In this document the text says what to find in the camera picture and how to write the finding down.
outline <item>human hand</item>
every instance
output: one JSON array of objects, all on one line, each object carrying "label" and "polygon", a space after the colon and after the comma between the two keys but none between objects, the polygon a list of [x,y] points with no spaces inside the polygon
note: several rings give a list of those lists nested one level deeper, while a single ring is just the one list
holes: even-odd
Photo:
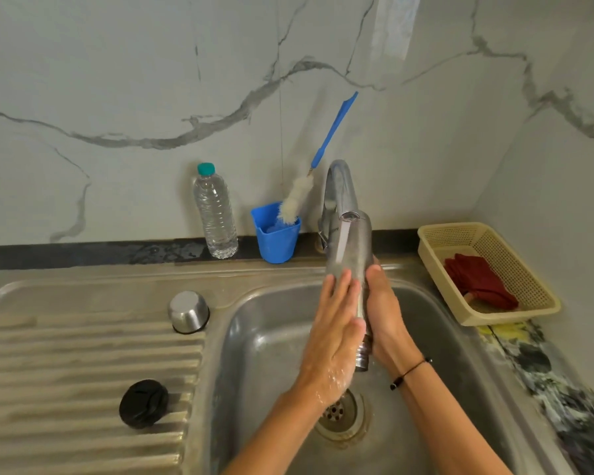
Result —
[{"label": "human hand", "polygon": [[334,276],[325,277],[300,372],[291,389],[313,397],[321,410],[349,387],[356,350],[365,335],[365,320],[356,318],[360,283],[351,277],[344,270],[336,289]]},{"label": "human hand", "polygon": [[367,317],[374,337],[374,357],[392,377],[397,377],[421,360],[422,354],[405,327],[398,298],[376,257],[366,270],[365,279],[370,288]]}]

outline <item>beige plastic basket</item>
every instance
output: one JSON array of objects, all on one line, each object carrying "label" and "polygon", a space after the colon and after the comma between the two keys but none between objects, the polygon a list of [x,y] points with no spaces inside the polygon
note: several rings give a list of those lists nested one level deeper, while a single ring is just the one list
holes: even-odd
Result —
[{"label": "beige plastic basket", "polygon": [[[484,223],[445,223],[425,225],[418,230],[418,254],[455,318],[462,325],[493,325],[518,322],[539,315],[550,315],[561,309],[559,299],[535,277],[506,242]],[[483,256],[499,275],[506,289],[515,295],[519,306],[499,311],[474,300],[471,305],[444,268],[446,258],[456,253]]]}]

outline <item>cleaning brush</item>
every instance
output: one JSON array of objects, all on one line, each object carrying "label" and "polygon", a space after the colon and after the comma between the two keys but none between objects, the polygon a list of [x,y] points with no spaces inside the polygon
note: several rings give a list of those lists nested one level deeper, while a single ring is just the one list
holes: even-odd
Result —
[{"label": "cleaning brush", "polygon": [[315,179],[312,175],[312,172],[315,170],[315,168],[317,168],[317,165],[321,161],[321,158],[324,156],[325,148],[328,146],[328,143],[330,143],[330,140],[332,139],[334,132],[341,124],[343,117],[345,117],[345,114],[352,106],[352,103],[354,103],[354,100],[356,100],[357,95],[358,92],[354,92],[354,94],[349,99],[347,99],[341,104],[341,109],[339,110],[339,113],[334,119],[333,126],[330,128],[330,131],[328,132],[328,135],[325,137],[323,144],[321,145],[319,150],[317,150],[315,158],[312,159],[312,163],[310,163],[308,175],[302,176],[301,178],[297,178],[293,182],[293,188],[288,194],[288,197],[286,197],[286,199],[279,206],[277,222],[269,229],[269,232],[274,232],[282,228],[289,227],[297,222],[297,217],[299,216],[301,207],[306,202],[308,194],[312,190],[312,187],[315,183]]}]

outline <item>plastic water bottle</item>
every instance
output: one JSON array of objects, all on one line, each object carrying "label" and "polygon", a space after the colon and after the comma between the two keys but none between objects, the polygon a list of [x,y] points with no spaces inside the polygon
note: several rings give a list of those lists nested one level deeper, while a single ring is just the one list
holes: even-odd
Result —
[{"label": "plastic water bottle", "polygon": [[198,165],[194,199],[203,221],[209,252],[215,258],[229,258],[238,251],[238,235],[229,203],[229,190],[213,163]]}]

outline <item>black bottle cap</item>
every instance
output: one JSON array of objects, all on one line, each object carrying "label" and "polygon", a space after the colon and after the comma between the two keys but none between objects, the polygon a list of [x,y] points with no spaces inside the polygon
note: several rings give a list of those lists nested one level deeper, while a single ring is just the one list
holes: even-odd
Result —
[{"label": "black bottle cap", "polygon": [[167,389],[156,380],[141,380],[125,392],[119,416],[132,428],[150,427],[167,412],[169,398]]}]

